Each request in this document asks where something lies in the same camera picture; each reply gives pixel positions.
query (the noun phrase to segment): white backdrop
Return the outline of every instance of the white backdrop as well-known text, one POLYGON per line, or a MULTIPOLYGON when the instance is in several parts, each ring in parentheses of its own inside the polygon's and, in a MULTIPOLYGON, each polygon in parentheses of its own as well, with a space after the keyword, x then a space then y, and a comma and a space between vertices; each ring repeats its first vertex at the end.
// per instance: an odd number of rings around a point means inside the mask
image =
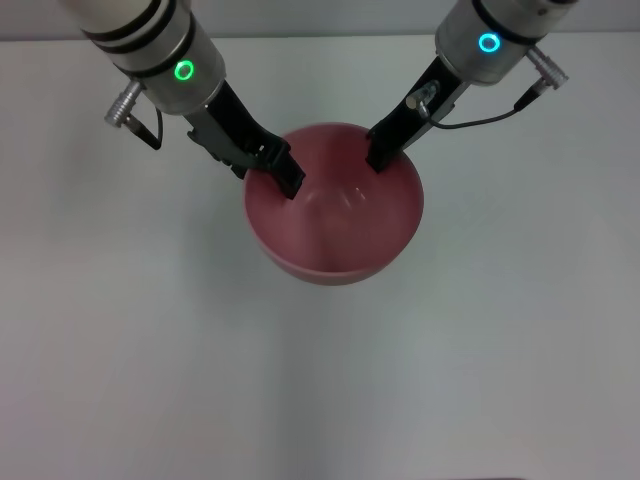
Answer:
MULTIPOLYGON (((276 133, 373 125, 434 50, 216 44, 276 133)), ((260 253, 183 119, 159 152, 104 124, 126 79, 93 45, 0 43, 21 67, 0 74, 0 479, 640 479, 640 34, 542 48, 571 81, 414 144, 416 237, 324 289, 260 253)), ((447 122, 535 78, 522 62, 447 122)))
MULTIPOLYGON (((454 0, 193 0, 212 36, 433 33, 454 0)), ((638 0, 581 0, 565 31, 640 30, 638 0)), ((55 0, 3 0, 0 39, 78 38, 55 0)))

